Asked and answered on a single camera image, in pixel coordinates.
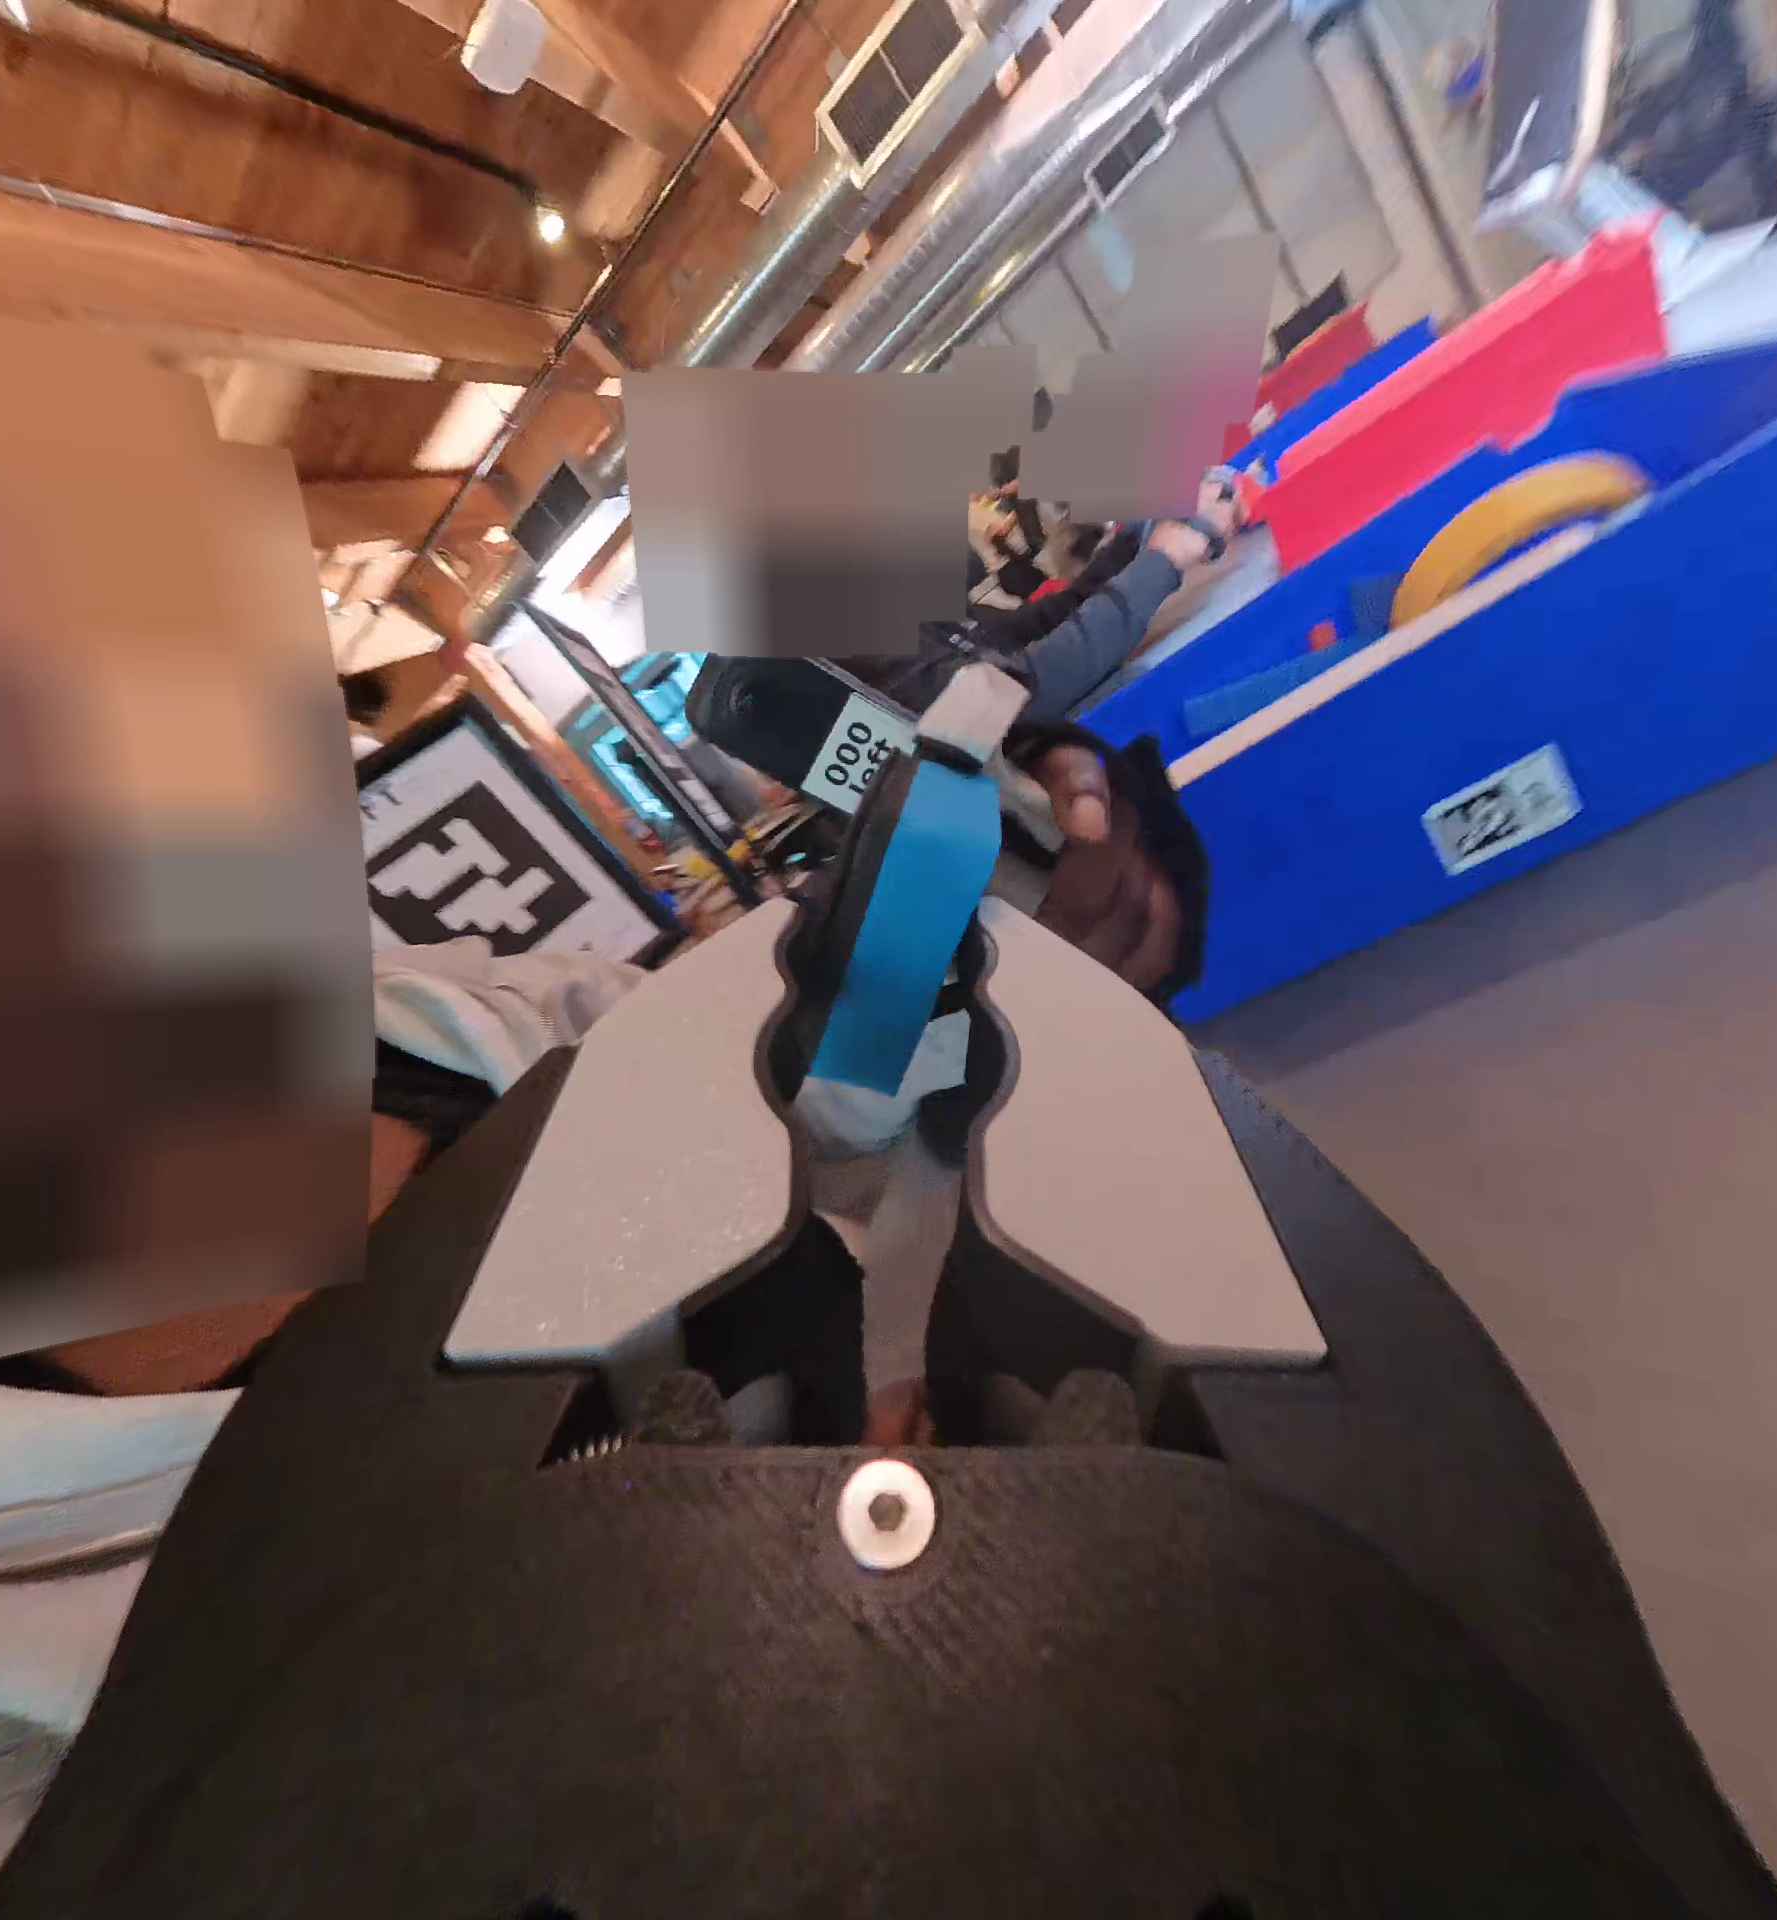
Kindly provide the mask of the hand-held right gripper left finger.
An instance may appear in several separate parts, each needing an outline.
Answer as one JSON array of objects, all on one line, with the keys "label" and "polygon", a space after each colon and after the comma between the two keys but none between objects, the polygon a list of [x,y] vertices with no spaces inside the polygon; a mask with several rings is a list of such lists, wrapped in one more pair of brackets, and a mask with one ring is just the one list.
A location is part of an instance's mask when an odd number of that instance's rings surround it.
[{"label": "hand-held right gripper left finger", "polygon": [[757,899],[588,1024],[449,1365],[675,1372],[683,1311],[790,1240],[798,1152],[757,1086],[790,928]]}]

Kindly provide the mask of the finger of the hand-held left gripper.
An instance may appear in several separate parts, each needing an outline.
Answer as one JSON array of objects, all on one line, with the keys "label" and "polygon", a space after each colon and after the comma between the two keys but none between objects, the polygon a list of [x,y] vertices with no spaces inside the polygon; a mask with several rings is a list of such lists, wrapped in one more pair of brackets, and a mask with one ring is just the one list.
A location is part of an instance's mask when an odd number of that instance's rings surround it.
[{"label": "finger of the hand-held left gripper", "polygon": [[798,1086],[798,1134],[807,1152],[896,1152],[912,1123],[925,1086],[853,1086],[853,1081],[807,1081]]},{"label": "finger of the hand-held left gripper", "polygon": [[1021,674],[958,667],[949,687],[912,713],[912,758],[983,775],[1027,706],[1031,687]]}]

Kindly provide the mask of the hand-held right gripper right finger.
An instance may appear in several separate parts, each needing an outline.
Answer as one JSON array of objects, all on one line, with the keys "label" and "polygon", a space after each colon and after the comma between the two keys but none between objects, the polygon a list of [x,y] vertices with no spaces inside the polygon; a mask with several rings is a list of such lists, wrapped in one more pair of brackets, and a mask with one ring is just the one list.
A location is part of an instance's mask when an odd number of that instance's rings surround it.
[{"label": "hand-held right gripper right finger", "polygon": [[982,1240],[1145,1358],[1317,1372],[1331,1337],[1180,1024],[1027,909],[982,909],[982,936],[1005,1034]]}]

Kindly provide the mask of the light blue block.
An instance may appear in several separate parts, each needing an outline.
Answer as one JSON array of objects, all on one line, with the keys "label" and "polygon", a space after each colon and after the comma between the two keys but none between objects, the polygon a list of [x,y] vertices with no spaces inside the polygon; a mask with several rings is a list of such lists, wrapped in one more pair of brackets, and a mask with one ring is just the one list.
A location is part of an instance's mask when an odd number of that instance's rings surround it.
[{"label": "light blue block", "polygon": [[853,878],[827,909],[827,1022],[807,1081],[896,1095],[1005,856],[1005,787],[901,758],[862,806]]}]

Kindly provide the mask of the blue plastic bin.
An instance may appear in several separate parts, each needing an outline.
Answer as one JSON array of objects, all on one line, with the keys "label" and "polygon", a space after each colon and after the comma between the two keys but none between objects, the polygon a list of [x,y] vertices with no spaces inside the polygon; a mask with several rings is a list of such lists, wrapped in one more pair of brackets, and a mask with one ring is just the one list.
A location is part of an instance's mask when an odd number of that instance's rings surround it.
[{"label": "blue plastic bin", "polygon": [[1777,335],[1574,380],[1331,556],[1161,645],[1086,725],[1167,758],[1355,655],[1343,577],[1405,569],[1487,483],[1630,451],[1641,518],[1180,788],[1205,864],[1205,1024],[1588,841],[1777,758]]}]

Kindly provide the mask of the person's left hand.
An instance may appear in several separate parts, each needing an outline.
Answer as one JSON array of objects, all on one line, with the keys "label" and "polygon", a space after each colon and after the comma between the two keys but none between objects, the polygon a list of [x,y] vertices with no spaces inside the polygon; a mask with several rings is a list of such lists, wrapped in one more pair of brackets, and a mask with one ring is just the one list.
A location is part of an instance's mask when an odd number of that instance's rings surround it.
[{"label": "person's left hand", "polygon": [[1031,914],[1161,1003],[1180,966],[1180,885],[1161,856],[1145,775],[1081,725],[1031,725],[1021,766],[1066,829]]}]

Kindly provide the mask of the black overhead pole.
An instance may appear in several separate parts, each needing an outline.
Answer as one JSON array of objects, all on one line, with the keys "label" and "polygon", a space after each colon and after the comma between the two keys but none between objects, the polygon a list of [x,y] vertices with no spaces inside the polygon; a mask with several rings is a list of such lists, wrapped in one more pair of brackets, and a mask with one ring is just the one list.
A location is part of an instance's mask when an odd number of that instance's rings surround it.
[{"label": "black overhead pole", "polygon": [[588,680],[588,701],[628,725],[645,787],[675,806],[675,826],[704,845],[741,909],[757,909],[757,864],[741,845],[741,814],[696,775],[696,758],[663,734],[663,721],[636,701],[636,680],[531,595],[516,600]]}]

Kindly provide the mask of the person's black shirt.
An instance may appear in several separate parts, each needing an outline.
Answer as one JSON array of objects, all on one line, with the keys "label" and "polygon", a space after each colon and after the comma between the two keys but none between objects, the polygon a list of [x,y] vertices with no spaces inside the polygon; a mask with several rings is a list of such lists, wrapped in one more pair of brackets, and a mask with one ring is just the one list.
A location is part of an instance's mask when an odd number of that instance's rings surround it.
[{"label": "person's black shirt", "polygon": [[496,1081],[374,1045],[374,1123],[407,1128],[417,1160],[457,1152],[485,1115]]}]

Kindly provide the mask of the red plastic bin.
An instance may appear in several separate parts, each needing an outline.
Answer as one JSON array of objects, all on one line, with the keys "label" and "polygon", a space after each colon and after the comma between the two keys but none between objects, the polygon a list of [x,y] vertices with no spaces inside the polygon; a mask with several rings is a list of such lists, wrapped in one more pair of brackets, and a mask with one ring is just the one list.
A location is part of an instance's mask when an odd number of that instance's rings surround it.
[{"label": "red plastic bin", "polygon": [[1343,374],[1367,345],[1381,345],[1367,335],[1367,312],[1343,303],[1343,288],[1331,284],[1319,296],[1309,296],[1303,312],[1280,312],[1279,359],[1258,369],[1253,419],[1293,419],[1331,374]]},{"label": "red plastic bin", "polygon": [[1309,431],[1279,483],[1253,468],[1242,492],[1279,569],[1331,556],[1461,451],[1532,436],[1574,380],[1653,369],[1660,349],[1660,215],[1636,215],[1438,332],[1405,369]]}]

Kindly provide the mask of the yellow tape roll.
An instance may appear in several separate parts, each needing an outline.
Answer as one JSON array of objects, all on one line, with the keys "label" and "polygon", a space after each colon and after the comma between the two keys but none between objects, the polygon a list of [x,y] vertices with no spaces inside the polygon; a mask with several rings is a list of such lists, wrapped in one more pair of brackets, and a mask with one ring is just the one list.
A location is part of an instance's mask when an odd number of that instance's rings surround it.
[{"label": "yellow tape roll", "polygon": [[1455,585],[1526,556],[1553,536],[1606,525],[1653,492],[1653,468],[1630,451],[1560,451],[1480,500],[1461,500],[1400,569],[1388,629],[1438,611]]}]

